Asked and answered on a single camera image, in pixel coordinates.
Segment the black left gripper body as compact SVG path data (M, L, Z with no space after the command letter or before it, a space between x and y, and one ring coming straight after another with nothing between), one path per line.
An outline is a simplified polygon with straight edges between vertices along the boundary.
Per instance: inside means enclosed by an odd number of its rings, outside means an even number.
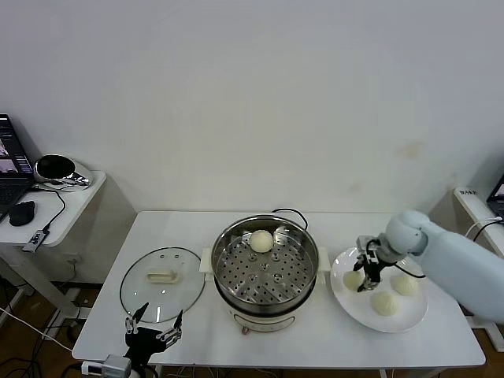
M158 331L151 328L138 328L137 332L125 335L128 347L126 358L131 361L149 361L153 354L163 353L168 347L168 337L173 336L173 329Z

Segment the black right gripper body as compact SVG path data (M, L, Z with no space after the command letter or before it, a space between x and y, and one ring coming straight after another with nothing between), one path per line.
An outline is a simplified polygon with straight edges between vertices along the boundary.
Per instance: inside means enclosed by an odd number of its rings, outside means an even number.
M379 284L381 282L381 271L384 269L384 264L381 260L378 258L369 258L365 255L363 257L363 267L366 284Z

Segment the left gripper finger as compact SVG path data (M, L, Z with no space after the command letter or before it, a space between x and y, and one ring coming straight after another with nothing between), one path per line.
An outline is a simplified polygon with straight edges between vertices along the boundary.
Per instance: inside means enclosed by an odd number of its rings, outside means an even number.
M148 306L149 302L146 302L142 307L137 309L132 316L128 315L125 318L125 329L127 335L138 333L138 324L141 321L143 314L146 312Z
M157 339L168 349L176 344L182 337L183 310L179 312L171 328L157 335Z

